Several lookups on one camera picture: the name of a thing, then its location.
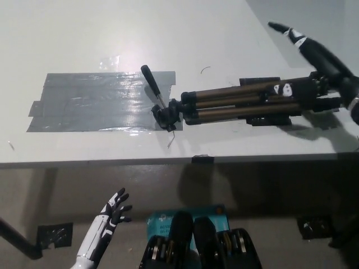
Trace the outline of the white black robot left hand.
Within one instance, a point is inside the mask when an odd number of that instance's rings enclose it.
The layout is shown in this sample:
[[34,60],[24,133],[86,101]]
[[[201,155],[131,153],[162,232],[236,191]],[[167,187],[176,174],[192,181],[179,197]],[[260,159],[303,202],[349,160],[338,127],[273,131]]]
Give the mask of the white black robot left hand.
[[131,218],[123,213],[132,209],[131,205],[122,206],[129,194],[121,188],[96,215],[78,250],[73,268],[97,268],[112,240],[118,224],[130,222]]

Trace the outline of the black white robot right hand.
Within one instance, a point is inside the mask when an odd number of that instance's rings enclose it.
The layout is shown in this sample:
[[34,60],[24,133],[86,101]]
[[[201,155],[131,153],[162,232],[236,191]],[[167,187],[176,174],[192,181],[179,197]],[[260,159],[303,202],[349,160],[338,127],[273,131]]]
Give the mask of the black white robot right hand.
[[286,36],[304,59],[328,79],[330,87],[340,93],[348,111],[352,114],[358,111],[358,77],[336,55],[292,27],[277,22],[268,22],[268,26]]

